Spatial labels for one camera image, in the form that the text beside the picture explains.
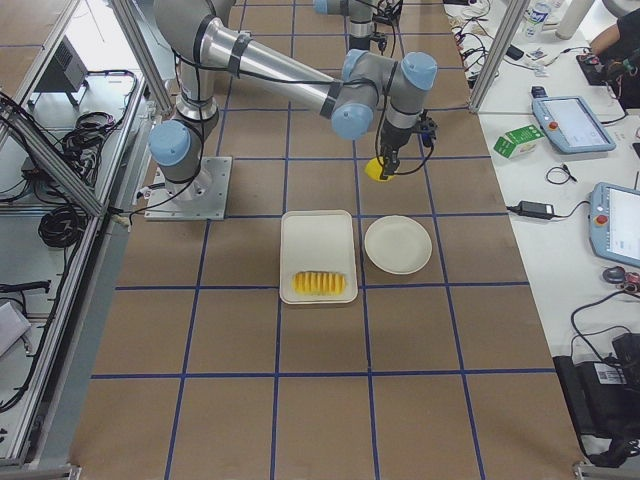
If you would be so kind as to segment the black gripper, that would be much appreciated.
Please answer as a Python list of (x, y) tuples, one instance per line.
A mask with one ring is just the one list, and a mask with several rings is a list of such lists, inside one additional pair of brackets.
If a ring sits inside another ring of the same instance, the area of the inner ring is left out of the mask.
[(379, 137), (378, 164), (380, 167), (379, 180), (388, 181), (389, 173), (397, 174), (400, 167), (399, 150), (404, 147), (413, 134), (419, 134), (423, 143), (431, 147), (436, 140), (437, 124), (425, 112), (404, 114), (401, 112), (387, 112), (383, 117)]

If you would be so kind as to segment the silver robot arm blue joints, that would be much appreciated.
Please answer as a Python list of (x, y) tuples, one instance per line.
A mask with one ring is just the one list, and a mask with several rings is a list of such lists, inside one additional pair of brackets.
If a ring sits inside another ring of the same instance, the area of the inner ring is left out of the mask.
[(321, 114), (329, 86), (340, 82), (273, 50), (251, 35), (231, 30), (230, 1), (157, 1), (156, 25), (179, 63), (176, 115), (207, 137), (218, 119), (216, 73), (256, 82)]

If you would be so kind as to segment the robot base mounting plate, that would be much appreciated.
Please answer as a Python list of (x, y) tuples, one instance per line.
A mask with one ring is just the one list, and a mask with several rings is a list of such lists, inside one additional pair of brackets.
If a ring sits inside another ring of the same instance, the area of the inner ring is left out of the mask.
[(233, 159), (204, 157), (199, 175), (176, 198), (182, 186), (166, 183), (160, 168), (156, 168), (155, 183), (164, 186), (153, 189), (149, 195), (152, 208), (144, 211), (149, 221), (223, 220), (226, 211), (229, 181)]

